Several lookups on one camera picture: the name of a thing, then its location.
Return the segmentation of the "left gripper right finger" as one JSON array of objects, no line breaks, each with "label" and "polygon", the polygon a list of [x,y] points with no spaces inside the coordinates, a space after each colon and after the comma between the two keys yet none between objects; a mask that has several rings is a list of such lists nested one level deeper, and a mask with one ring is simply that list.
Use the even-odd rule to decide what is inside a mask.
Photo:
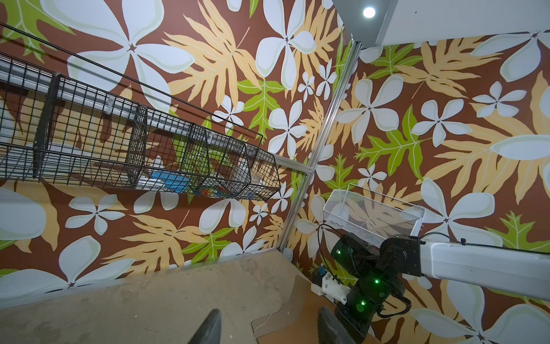
[{"label": "left gripper right finger", "polygon": [[317,333],[320,344],[355,344],[345,327],[326,306],[319,309]]}]

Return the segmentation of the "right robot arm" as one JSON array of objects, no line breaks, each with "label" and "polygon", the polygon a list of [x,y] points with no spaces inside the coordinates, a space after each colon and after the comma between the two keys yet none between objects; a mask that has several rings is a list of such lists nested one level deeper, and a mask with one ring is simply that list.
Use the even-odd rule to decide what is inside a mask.
[{"label": "right robot arm", "polygon": [[386,318],[383,305],[399,299],[404,313],[412,302],[405,297],[399,274],[465,282],[483,288],[549,300],[549,254],[505,247],[429,241],[398,235],[376,248],[355,234],[345,234],[331,251],[334,260],[357,278],[339,298],[335,315],[356,343],[367,336],[375,316]]}]

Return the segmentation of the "brown file bag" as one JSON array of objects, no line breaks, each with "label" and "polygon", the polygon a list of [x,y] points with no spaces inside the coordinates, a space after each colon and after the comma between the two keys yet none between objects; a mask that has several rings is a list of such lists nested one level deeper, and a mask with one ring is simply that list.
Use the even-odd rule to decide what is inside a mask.
[{"label": "brown file bag", "polygon": [[335,311],[326,297],[311,291],[308,279],[297,275],[282,307],[252,321],[254,338],[258,343],[320,343],[317,317],[323,307]]}]

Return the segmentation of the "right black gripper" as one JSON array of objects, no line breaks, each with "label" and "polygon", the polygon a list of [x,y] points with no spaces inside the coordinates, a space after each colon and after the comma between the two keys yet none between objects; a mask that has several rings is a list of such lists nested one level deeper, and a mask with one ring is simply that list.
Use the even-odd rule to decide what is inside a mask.
[{"label": "right black gripper", "polygon": [[376,315],[387,319],[406,314],[406,308],[400,312],[384,313],[384,303],[389,297],[406,305],[405,286],[399,279],[360,279],[345,303],[337,306],[335,315],[354,343],[365,340]]}]

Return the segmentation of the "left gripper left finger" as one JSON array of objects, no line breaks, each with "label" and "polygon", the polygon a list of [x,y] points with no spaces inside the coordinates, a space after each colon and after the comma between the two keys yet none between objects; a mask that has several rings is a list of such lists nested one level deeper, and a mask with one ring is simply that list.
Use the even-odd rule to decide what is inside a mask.
[{"label": "left gripper left finger", "polygon": [[221,330],[221,311],[213,309],[194,333],[188,344],[220,344]]}]

